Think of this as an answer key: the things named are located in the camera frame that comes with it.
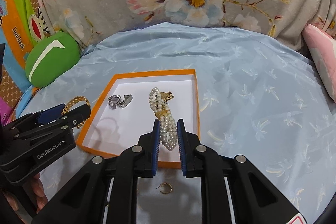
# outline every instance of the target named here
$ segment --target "orange box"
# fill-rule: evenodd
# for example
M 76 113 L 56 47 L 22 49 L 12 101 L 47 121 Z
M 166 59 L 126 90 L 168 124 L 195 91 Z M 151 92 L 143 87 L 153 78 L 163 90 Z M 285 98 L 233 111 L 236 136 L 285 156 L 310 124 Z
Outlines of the orange box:
M 152 132 L 156 119 L 148 97 L 153 87 L 171 91 L 169 107 L 177 122 L 184 120 L 185 129 L 200 137 L 199 102 L 194 69 L 157 70 L 117 74 L 112 77 L 85 122 L 77 145 L 84 151 L 110 158 L 136 145 L 139 137 Z M 131 94 L 133 100 L 121 109 L 110 109 L 107 98 Z M 160 144 L 159 167 L 180 168 L 179 149 L 168 151 Z

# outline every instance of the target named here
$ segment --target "pearl bracelet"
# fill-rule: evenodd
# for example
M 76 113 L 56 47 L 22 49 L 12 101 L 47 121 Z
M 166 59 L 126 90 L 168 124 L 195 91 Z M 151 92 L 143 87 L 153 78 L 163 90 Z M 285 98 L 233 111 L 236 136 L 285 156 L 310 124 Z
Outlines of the pearl bracelet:
M 158 88 L 153 88 L 149 94 L 151 109 L 160 120 L 160 141 L 169 151 L 177 146 L 176 122 L 167 103 L 172 98 L 171 92 L 160 92 Z

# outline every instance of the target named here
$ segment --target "jewelry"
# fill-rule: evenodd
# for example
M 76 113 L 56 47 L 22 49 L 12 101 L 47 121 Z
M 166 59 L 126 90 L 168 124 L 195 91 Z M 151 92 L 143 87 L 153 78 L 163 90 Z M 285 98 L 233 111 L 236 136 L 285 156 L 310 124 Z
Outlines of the jewelry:
M 173 94 L 160 92 L 158 88 L 153 88 L 149 93 L 149 105 L 155 116 L 160 121 L 160 141 L 172 151 L 177 146 L 176 122 L 168 106 L 168 100 L 173 99 Z
M 69 101 L 69 102 L 67 103 L 67 105 L 65 106 L 65 108 L 64 108 L 63 111 L 62 111 L 62 115 L 64 115 L 65 113 L 67 113 L 67 112 L 70 110 L 70 108 L 72 108 L 75 104 L 77 104 L 77 103 L 79 103 L 79 102 L 81 102 L 81 101 L 85 101 L 85 103 L 86 103 L 89 107 L 91 107 L 91 104 L 90 104 L 89 100 L 86 99 L 86 97 L 84 97 L 84 96 L 77 96 L 77 97 L 75 97 L 74 99 L 72 99 L 71 101 Z M 81 126 L 84 125 L 84 122 L 85 122 L 85 121 L 81 122 L 81 123 L 77 126 L 77 128 L 80 129 Z
M 109 106 L 112 109 L 116 109 L 117 106 L 120 108 L 127 107 L 128 104 L 132 101 L 133 96 L 130 94 L 124 95 L 125 99 L 122 101 L 120 95 L 112 95 L 111 97 L 108 97 L 107 100 L 109 102 Z
M 164 195 L 168 195 L 168 194 L 170 194 L 173 191 L 173 187 L 169 183 L 167 183 L 167 182 L 161 183 L 160 186 L 157 187 L 157 189 L 160 188 L 160 187 L 163 187 L 163 189 L 168 188 L 167 191 L 165 191 L 165 192 L 162 191 L 162 190 L 160 190 L 160 193 L 164 194 Z

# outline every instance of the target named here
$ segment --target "green fabric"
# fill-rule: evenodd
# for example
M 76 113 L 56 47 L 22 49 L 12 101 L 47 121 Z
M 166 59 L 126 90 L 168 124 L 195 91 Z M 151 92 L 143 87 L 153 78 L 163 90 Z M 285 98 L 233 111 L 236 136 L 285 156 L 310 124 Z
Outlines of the green fabric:
M 19 13 L 22 25 L 25 28 L 26 34 L 28 35 L 29 40 L 36 45 L 36 41 L 30 33 L 28 19 L 31 15 L 35 15 L 34 9 L 30 3 L 30 0 L 14 0 L 17 12 Z
M 76 65 L 80 59 L 77 42 L 70 35 L 58 32 L 39 42 L 28 55 L 26 61 L 26 76 L 28 79 L 39 56 L 55 40 L 58 40 L 65 48 L 51 48 L 40 61 L 30 80 L 35 87 L 42 88 L 49 85 L 61 74 Z

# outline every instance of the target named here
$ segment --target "light blue bed sheet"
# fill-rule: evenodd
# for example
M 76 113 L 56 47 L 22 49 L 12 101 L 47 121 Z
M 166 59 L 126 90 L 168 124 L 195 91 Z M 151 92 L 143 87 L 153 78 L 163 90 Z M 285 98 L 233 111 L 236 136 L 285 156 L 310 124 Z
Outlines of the light blue bed sheet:
M 22 114 L 79 95 L 94 105 L 116 73 L 177 68 L 196 69 L 201 142 L 221 155 L 246 155 L 312 224 L 336 191 L 335 103 L 314 64 L 271 37 L 170 23 L 117 33 L 39 91 Z M 76 148 L 44 170 L 47 197 L 90 157 Z M 160 194 L 162 182 L 173 193 Z M 138 223 L 201 223 L 199 183 L 178 170 L 140 179 Z

